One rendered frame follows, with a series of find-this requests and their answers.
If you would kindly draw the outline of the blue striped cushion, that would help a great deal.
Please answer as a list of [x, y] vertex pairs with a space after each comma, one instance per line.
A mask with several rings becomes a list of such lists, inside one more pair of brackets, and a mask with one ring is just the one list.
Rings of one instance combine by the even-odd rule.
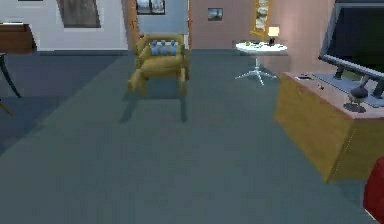
[[153, 40], [150, 47], [153, 56], [175, 56], [177, 52], [177, 42], [175, 40]]

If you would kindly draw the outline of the white round side table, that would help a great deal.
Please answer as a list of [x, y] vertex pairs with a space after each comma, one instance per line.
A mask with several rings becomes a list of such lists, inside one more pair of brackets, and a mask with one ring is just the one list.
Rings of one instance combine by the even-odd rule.
[[275, 44], [270, 46], [266, 42], [252, 43], [249, 46], [246, 46], [245, 42], [240, 42], [235, 45], [236, 49], [242, 53], [255, 57], [255, 67], [253, 70], [248, 71], [240, 76], [237, 76], [237, 79], [257, 76], [261, 85], [264, 84], [262, 77], [275, 78], [275, 75], [272, 75], [261, 70], [261, 61], [259, 58], [261, 56], [282, 56], [287, 54], [288, 47], [282, 44]]

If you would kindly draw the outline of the small blue framed picture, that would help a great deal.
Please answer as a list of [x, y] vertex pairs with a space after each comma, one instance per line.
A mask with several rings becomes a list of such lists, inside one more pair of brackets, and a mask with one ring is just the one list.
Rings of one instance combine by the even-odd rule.
[[209, 8], [207, 19], [209, 21], [221, 21], [223, 18], [222, 8]]

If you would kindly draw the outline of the small white table lamp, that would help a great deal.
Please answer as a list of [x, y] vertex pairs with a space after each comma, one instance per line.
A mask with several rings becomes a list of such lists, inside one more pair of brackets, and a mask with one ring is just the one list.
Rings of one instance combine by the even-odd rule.
[[275, 39], [279, 36], [279, 32], [280, 32], [279, 26], [270, 26], [268, 28], [268, 36], [269, 36], [268, 44], [270, 46], [273, 46], [275, 44]]

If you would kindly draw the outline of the wooden television cabinet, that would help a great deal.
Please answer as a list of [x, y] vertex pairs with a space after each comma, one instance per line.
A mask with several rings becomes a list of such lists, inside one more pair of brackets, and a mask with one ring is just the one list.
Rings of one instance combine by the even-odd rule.
[[362, 103], [364, 113], [349, 111], [346, 93], [313, 75], [296, 76], [279, 75], [276, 121], [325, 183], [367, 178], [384, 156], [384, 107]]

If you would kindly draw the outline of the dark grey round ornament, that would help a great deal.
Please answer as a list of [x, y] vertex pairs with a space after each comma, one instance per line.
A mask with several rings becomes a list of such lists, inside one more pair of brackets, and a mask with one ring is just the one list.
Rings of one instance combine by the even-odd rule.
[[368, 90], [363, 86], [353, 88], [348, 94], [348, 102], [343, 107], [352, 112], [364, 113], [365, 108], [361, 105], [368, 97]]

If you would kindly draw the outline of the black flat television set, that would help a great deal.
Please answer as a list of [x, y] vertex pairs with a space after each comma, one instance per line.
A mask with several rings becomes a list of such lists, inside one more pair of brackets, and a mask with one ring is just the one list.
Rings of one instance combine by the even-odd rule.
[[335, 0], [318, 59], [376, 81], [371, 95], [384, 96], [384, 0]]

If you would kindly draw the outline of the brown chair leg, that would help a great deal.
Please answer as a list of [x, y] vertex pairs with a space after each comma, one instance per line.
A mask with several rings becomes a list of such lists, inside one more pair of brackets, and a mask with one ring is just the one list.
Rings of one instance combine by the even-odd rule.
[[13, 116], [11, 111], [5, 105], [3, 105], [1, 101], [2, 99], [0, 98], [0, 108], [2, 108], [8, 115]]

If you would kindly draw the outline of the black table leg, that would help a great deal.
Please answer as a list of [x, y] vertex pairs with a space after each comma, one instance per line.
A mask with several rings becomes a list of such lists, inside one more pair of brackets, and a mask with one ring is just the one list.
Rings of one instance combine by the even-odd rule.
[[14, 92], [16, 97], [21, 98], [22, 96], [19, 93], [19, 91], [17, 90], [15, 84], [13, 83], [11, 76], [9, 74], [9, 71], [6, 67], [5, 55], [6, 55], [6, 53], [0, 52], [0, 71], [2, 72], [5, 80], [7, 81], [8, 85], [10, 86], [10, 88], [12, 89], [12, 91]]

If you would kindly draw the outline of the dark brown wooden cupboard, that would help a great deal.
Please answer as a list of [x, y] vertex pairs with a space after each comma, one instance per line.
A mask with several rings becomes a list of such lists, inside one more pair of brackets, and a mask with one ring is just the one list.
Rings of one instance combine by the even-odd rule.
[[28, 54], [37, 46], [28, 24], [0, 24], [0, 52]]

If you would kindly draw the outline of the red round object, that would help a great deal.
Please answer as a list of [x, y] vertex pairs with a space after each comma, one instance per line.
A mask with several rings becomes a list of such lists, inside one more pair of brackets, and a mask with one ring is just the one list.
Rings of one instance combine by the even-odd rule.
[[366, 182], [363, 206], [379, 224], [384, 224], [384, 156], [376, 161]]

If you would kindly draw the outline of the dark framed wall picture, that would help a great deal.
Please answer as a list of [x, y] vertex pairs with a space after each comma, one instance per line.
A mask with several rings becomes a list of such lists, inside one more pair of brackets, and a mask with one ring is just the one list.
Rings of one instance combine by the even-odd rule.
[[165, 0], [136, 0], [138, 15], [164, 15]]

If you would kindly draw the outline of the yellow framed wall picture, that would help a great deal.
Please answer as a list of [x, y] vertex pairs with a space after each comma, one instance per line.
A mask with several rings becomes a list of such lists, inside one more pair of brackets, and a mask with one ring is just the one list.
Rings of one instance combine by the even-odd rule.
[[270, 17], [271, 0], [254, 0], [254, 18], [252, 21], [251, 35], [260, 38], [268, 37], [268, 23]]

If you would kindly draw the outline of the grey framed wall picture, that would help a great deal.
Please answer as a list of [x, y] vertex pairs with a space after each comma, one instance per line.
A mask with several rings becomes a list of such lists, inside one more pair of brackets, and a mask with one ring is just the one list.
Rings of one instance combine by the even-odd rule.
[[56, 0], [65, 28], [100, 28], [96, 0]]

